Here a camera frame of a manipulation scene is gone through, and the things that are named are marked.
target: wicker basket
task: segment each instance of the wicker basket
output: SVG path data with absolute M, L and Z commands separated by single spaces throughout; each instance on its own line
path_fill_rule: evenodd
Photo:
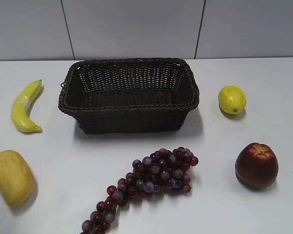
M 61 86 L 59 109 L 87 134 L 178 130 L 199 104 L 193 73 L 177 58 L 81 61 Z

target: fake fruit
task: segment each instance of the fake fruit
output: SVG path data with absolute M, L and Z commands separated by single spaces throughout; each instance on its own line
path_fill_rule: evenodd
M 16 128 L 24 133 L 41 133 L 42 128 L 28 117 L 28 109 L 42 89 L 42 80 L 31 82 L 15 99 L 11 116 Z
M 252 189 L 272 185 L 278 174 L 278 160 L 272 149 L 264 144 L 246 146 L 235 162 L 237 178 Z
M 24 158 L 13 150 L 0 153 L 0 193 L 9 206 L 23 204 L 32 194 L 35 179 Z
M 173 152 L 160 149 L 142 161 L 132 163 L 133 172 L 118 180 L 117 187 L 107 188 L 109 197 L 97 204 L 90 220 L 82 223 L 81 234 L 105 234 L 115 220 L 117 206 L 125 206 L 130 199 L 138 196 L 151 198 L 164 188 L 187 194 L 191 191 L 191 178 L 186 173 L 190 166 L 196 166 L 198 159 L 189 149 L 179 147 Z
M 226 113 L 236 115 L 244 110 L 246 97 L 237 86 L 226 86 L 218 94 L 219 107 Z

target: banana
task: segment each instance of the banana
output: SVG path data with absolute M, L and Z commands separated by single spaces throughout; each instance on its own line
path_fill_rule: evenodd
M 42 80 L 37 80 L 31 82 L 26 86 L 23 92 L 17 96 L 15 99 L 12 110 L 11 117 L 15 127 L 24 133 L 41 133 L 42 127 L 36 125 L 28 117 L 28 109 L 33 103 L 35 98 L 39 95 L 42 90 Z

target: red apple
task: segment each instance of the red apple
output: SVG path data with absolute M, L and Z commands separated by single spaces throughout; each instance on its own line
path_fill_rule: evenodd
M 235 162 L 237 178 L 252 189 L 272 185 L 277 178 L 278 170 L 278 160 L 271 148 L 259 143 L 245 147 Z

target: white tabletop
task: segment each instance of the white tabletop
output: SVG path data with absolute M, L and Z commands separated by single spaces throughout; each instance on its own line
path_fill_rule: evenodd
M 58 98 L 75 61 L 0 62 L 0 152 L 22 154 L 38 183 L 31 206 L 11 210 L 0 195 L 0 234 L 78 234 L 106 188 L 132 170 L 134 159 L 160 149 L 189 148 L 189 196 L 162 195 L 130 204 L 109 233 L 293 234 L 293 58 L 187 60 L 200 89 L 200 104 L 178 132 L 85 135 L 58 109 Z M 31 118 L 42 134 L 14 127 L 10 110 L 30 82 L 44 92 Z M 230 119 L 218 107 L 226 85 L 246 94 L 246 114 Z M 269 145 L 279 162 L 277 181 L 253 192 L 236 179 L 234 163 L 249 143 Z

